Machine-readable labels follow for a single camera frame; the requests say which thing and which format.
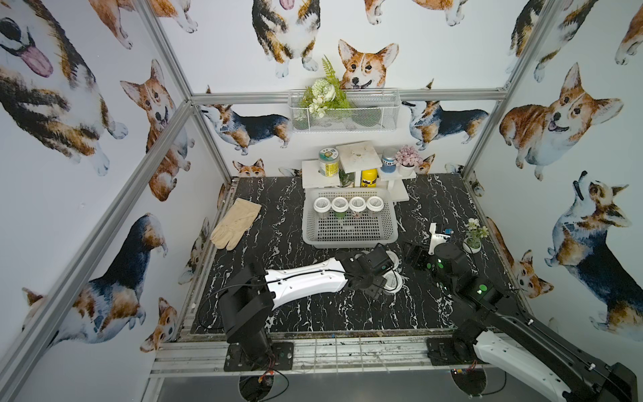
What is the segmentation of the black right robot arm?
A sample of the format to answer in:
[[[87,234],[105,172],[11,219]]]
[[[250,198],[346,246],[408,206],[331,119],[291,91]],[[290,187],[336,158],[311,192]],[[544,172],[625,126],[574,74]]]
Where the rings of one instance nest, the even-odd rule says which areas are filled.
[[[586,353],[522,308],[503,313],[510,293],[474,274],[458,246],[407,244],[404,262],[429,273],[467,313],[449,339],[428,343],[433,364],[490,363],[550,401],[638,399],[636,375],[622,363]]]

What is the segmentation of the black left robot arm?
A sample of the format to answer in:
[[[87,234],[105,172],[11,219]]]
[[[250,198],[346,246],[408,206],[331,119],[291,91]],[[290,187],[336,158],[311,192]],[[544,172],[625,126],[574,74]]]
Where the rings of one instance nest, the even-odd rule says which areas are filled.
[[[311,266],[268,269],[249,264],[217,292],[219,316],[232,360],[240,364],[275,366],[286,350],[269,340],[265,326],[271,313],[287,303],[345,289],[361,291],[373,299],[392,293],[402,284],[395,277],[400,259],[382,244],[370,251],[339,252]]]

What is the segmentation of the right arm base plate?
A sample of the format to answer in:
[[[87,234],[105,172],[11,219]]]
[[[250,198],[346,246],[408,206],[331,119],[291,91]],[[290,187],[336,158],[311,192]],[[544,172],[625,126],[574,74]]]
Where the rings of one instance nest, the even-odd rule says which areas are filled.
[[[473,345],[454,338],[427,338],[428,358],[435,366],[472,365],[478,360]]]

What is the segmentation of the white plastic perforated basket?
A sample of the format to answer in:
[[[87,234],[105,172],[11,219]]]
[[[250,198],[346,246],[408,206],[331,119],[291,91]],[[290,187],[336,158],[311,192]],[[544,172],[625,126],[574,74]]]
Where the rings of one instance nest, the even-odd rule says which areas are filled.
[[[314,209],[314,202],[319,198],[333,201],[337,197],[351,200],[361,197],[383,199],[383,209],[370,214],[368,211],[355,215],[347,211],[342,218],[331,211],[323,218]],[[388,245],[397,241],[399,232],[393,200],[389,192],[380,188],[351,189],[309,189],[306,191],[302,213],[302,239],[306,244],[318,249],[368,249],[377,244]]]

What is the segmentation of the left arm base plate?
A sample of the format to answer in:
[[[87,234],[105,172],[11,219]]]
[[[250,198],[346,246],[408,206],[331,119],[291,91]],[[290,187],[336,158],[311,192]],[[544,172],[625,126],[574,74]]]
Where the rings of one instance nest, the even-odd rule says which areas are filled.
[[[251,372],[267,369],[292,370],[295,345],[291,342],[276,342],[266,353],[250,356],[239,344],[231,344],[224,360],[225,372]]]

